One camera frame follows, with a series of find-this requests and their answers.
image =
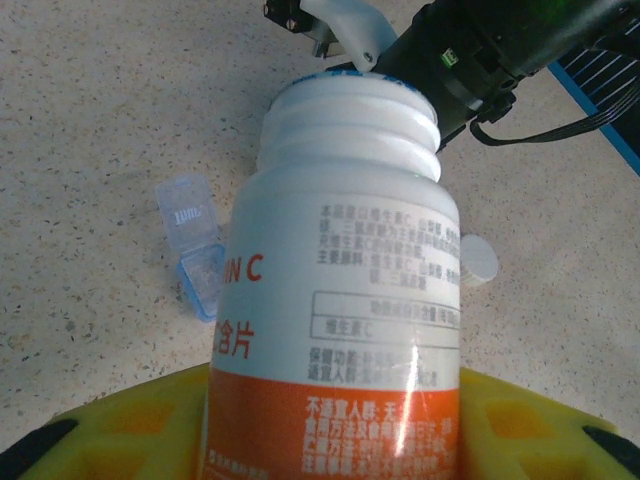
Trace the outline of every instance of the bottle neck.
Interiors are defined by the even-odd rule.
[[[258,169],[340,158],[382,163],[437,182],[439,146],[436,113],[417,91],[377,74],[326,72],[295,82],[274,100],[263,124]]]

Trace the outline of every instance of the product label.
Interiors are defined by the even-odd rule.
[[[236,210],[203,478],[453,478],[458,226],[361,195]]]

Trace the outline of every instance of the beige granite surface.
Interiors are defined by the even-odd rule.
[[[421,4],[393,5],[401,29]],[[153,187],[202,172],[227,223],[270,99],[325,66],[309,51],[257,1],[0,1],[0,450],[208,360]],[[492,132],[582,116],[546,71],[518,97]],[[640,178],[600,133],[499,149],[464,134],[441,158],[502,267],[464,292],[465,364],[640,442]]]

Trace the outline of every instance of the yellow foam holder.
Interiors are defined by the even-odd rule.
[[[54,418],[78,425],[20,480],[192,480],[207,377],[197,366]],[[460,480],[636,478],[583,431],[615,432],[600,418],[467,369],[460,393]]]

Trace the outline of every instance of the vitamin c bottle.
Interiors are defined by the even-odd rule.
[[[388,77],[295,82],[236,197],[200,478],[450,479],[458,210],[435,112]]]

